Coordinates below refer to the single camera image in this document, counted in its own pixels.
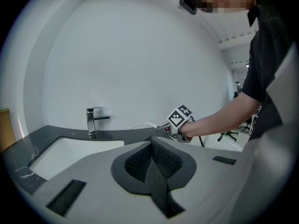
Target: faucet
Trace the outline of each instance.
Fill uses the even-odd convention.
[[[110,115],[101,115],[101,116],[94,116],[95,109],[101,109],[102,107],[95,107],[95,108],[87,108],[86,109],[86,119],[87,119],[87,128],[88,128],[88,135],[95,135],[97,131],[95,130],[94,121],[100,119],[109,119]]]

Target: sink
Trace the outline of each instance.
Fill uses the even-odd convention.
[[[80,159],[124,146],[124,141],[89,141],[60,138],[53,143],[29,169],[49,180]]]

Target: marble countertop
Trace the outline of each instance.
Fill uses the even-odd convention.
[[[150,136],[159,136],[171,139],[166,134],[157,133],[154,128],[146,128],[119,131],[97,131],[96,136],[92,140],[122,140],[125,145],[129,145],[145,141]],[[16,181],[16,183],[29,194],[32,195],[39,186],[46,182],[45,179],[29,169],[30,165],[47,148],[60,138],[91,140],[87,130],[44,126],[17,141],[2,152],[2,158],[9,174],[12,176],[14,181]]]

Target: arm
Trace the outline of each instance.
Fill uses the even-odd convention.
[[[260,104],[261,102],[241,93],[215,114],[195,122],[187,122],[180,131],[191,138],[232,130],[248,120]]]

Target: wooden panel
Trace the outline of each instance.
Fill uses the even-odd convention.
[[[0,110],[0,151],[2,152],[15,142],[9,110]]]

